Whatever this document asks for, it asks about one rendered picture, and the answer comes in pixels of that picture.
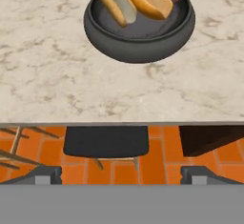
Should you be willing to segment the dark brown cabinet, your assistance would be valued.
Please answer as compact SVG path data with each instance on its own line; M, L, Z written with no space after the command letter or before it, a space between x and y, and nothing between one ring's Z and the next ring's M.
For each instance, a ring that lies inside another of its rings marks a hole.
M180 126L183 154L199 156L244 138L244 126Z

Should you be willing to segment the wooden leg stool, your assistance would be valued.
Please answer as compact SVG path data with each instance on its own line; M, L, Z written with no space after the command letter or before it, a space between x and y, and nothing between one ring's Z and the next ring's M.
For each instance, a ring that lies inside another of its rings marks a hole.
M16 131L11 130L10 128L0 128L0 132L6 132L14 136L9 152L0 149L0 166L18 170L17 166L7 163L7 160L18 161L21 163L31 164L34 166L42 166L42 163L33 161L31 159L16 154L20 139L28 138L27 135L23 134L23 130L24 127L18 127Z

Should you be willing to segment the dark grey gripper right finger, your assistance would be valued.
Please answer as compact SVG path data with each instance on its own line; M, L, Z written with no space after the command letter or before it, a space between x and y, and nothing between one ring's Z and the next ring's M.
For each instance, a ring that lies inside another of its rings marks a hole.
M182 166L181 185L241 185L241 182L215 174L205 166Z

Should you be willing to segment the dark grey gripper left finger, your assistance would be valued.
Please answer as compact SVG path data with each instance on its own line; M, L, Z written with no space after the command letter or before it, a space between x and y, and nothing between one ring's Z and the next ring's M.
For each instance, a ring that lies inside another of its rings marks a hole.
M29 173L4 182L16 185L60 185L62 168L59 166L39 166Z

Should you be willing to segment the dark grey bowl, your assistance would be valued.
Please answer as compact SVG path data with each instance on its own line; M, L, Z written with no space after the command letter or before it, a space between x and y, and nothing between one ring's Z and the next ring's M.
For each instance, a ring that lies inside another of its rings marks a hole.
M142 13L121 28L100 0L91 0L84 13L84 30L92 45L108 57L132 64L165 59L191 38L195 13L190 0L178 0L166 20L153 20Z

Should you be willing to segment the black seat stool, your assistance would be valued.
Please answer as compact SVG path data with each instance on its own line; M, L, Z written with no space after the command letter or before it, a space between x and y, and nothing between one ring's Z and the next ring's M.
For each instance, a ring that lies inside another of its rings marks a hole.
M100 170L102 160L132 161L149 152L147 126L67 127L65 155L91 158Z

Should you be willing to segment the golden hot dog bun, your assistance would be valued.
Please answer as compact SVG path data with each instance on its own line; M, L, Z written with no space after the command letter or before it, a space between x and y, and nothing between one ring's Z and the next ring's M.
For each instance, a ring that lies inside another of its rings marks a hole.
M131 0L137 10L154 20L165 20L173 10L172 0Z

